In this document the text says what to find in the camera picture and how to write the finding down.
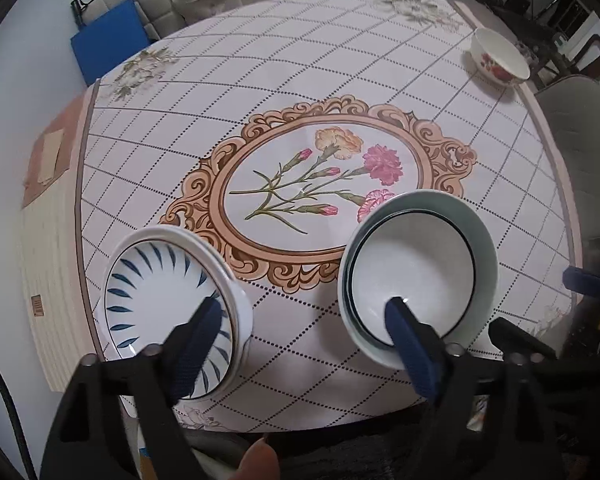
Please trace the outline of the person's left hand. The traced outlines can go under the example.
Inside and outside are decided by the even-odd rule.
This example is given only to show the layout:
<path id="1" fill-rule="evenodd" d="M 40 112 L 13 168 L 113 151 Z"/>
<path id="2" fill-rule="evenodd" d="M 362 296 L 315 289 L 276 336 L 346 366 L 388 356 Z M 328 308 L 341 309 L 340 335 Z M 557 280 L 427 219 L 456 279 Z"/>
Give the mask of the person's left hand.
<path id="1" fill-rule="evenodd" d="M 232 480 L 279 480 L 280 468 L 277 454 L 271 445 L 261 438 L 248 448 L 230 477 Z"/>

